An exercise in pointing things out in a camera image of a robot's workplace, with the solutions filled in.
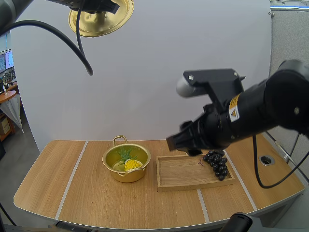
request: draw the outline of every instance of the pot handle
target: pot handle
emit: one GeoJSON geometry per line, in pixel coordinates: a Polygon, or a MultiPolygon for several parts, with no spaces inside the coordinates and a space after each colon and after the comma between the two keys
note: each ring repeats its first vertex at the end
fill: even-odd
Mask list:
{"type": "Polygon", "coordinates": [[[133,169],[127,170],[125,174],[118,173],[118,175],[125,177],[125,176],[129,175],[130,173],[133,173],[133,172],[136,172],[136,171],[142,171],[142,170],[143,169],[141,167],[133,168],[133,169]]]}
{"type": "Polygon", "coordinates": [[[112,140],[112,145],[115,146],[116,139],[120,139],[120,138],[123,138],[123,139],[125,140],[125,143],[127,144],[127,140],[126,140],[125,136],[119,135],[119,136],[116,136],[116,137],[112,140]]]}

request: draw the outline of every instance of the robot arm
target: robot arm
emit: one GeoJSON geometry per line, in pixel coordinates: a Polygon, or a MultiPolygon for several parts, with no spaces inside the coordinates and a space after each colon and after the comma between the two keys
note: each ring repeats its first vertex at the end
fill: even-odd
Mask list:
{"type": "Polygon", "coordinates": [[[309,135],[308,66],[285,61],[271,77],[246,91],[242,79],[232,69],[185,71],[177,84],[178,94],[209,94],[213,103],[167,138],[169,149],[194,156],[201,149],[224,149],[278,125],[309,135]]]}

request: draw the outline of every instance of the table edge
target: table edge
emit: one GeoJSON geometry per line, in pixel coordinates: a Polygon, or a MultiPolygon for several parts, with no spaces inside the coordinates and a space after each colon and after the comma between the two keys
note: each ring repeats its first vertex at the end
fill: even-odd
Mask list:
{"type": "MultiPolygon", "coordinates": [[[[293,199],[293,198],[296,198],[298,197],[303,191],[305,191],[305,189],[293,194],[292,196],[290,197],[287,197],[285,199],[282,199],[281,201],[278,201],[276,203],[273,203],[269,206],[266,206],[264,208],[261,208],[261,209],[258,209],[258,210],[254,210],[254,211],[251,211],[249,213],[247,213],[248,215],[254,217],[254,215],[257,215],[259,213],[262,213],[262,212],[269,212],[271,211],[271,209],[273,208],[278,208],[280,206],[283,206],[285,202],[293,199]]],[[[124,228],[108,228],[108,227],[97,227],[97,226],[90,226],[90,225],[84,225],[84,224],[78,224],[78,223],[73,223],[73,222],[69,222],[69,221],[63,221],[63,220],[56,220],[55,218],[51,218],[51,217],[47,217],[47,216],[43,216],[43,215],[40,215],[40,214],[37,214],[37,213],[34,213],[34,212],[31,212],[29,210],[26,210],[26,209],[23,209],[21,207],[18,207],[17,205],[15,205],[17,208],[19,209],[22,209],[22,210],[25,210],[26,212],[30,213],[30,214],[33,214],[37,217],[40,217],[40,218],[48,218],[52,221],[62,221],[62,222],[66,222],[66,223],[69,223],[69,224],[73,224],[73,225],[78,225],[78,226],[84,226],[84,227],[87,227],[87,228],[92,228],[92,229],[104,229],[104,231],[106,232],[115,232],[115,231],[118,231],[118,232],[127,232],[129,230],[135,230],[135,231],[150,231],[150,230],[164,230],[164,231],[175,231],[175,232],[178,232],[178,231],[183,231],[183,230],[197,230],[197,229],[208,229],[208,230],[211,230],[211,229],[215,229],[215,228],[218,228],[220,225],[222,224],[225,224],[229,218],[226,218],[226,219],[223,219],[223,220],[219,220],[219,221],[213,221],[213,222],[209,222],[209,223],[204,223],[204,224],[197,224],[197,225],[191,225],[191,226],[181,226],[181,227],[171,227],[171,228],[152,228],[152,229],[124,229],[124,228]]]]}

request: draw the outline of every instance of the gold pot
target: gold pot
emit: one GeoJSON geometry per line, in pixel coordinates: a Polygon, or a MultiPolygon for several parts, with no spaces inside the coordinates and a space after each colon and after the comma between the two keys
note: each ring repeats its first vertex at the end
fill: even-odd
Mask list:
{"type": "Polygon", "coordinates": [[[148,149],[138,144],[128,144],[126,138],[123,135],[115,137],[112,140],[112,145],[113,146],[104,153],[102,158],[105,167],[110,170],[112,177],[115,180],[125,183],[130,183],[141,179],[145,175],[146,166],[150,161],[150,152],[148,151],[148,149]],[[119,138],[123,138],[125,140],[125,143],[115,145],[115,140],[119,138]],[[142,166],[127,171],[121,171],[122,167],[121,165],[119,165],[121,157],[117,153],[117,151],[119,151],[121,147],[132,147],[132,156],[137,156],[135,160],[139,162],[142,166]]]}

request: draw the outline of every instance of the warning label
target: warning label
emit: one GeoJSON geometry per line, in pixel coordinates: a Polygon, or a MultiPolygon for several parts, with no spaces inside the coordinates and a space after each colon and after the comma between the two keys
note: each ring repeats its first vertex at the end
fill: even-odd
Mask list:
{"type": "Polygon", "coordinates": [[[231,122],[234,122],[239,119],[239,112],[237,107],[238,97],[239,95],[235,96],[230,102],[229,114],[231,122]]]}

